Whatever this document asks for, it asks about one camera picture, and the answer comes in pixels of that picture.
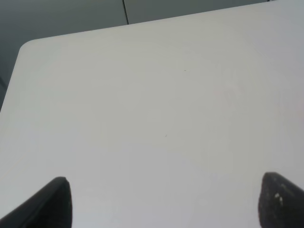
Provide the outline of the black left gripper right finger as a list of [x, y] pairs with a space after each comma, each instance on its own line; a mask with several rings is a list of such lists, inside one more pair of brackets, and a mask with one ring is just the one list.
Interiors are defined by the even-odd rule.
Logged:
[[262, 228], [302, 228], [304, 190], [277, 172], [266, 172], [258, 200]]

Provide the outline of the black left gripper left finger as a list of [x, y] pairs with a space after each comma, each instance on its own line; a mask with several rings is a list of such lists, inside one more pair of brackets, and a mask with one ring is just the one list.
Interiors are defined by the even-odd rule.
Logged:
[[65, 177], [56, 177], [0, 219], [2, 228], [70, 228], [73, 206]]

